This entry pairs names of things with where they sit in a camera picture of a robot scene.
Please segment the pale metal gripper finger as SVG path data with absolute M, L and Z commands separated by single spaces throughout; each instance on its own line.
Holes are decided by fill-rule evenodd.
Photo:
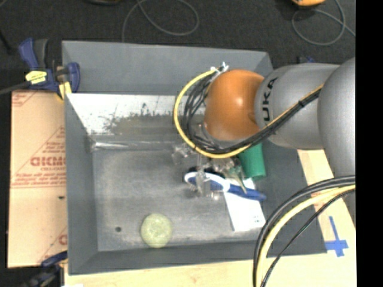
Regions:
M 174 145 L 172 151 L 172 161 L 174 164 L 181 164 L 191 153 L 192 149 L 184 143 Z
M 211 180 L 206 175 L 206 170 L 210 168 L 209 164 L 197 167 L 196 188 L 199 197 L 209 197 L 211 194 Z

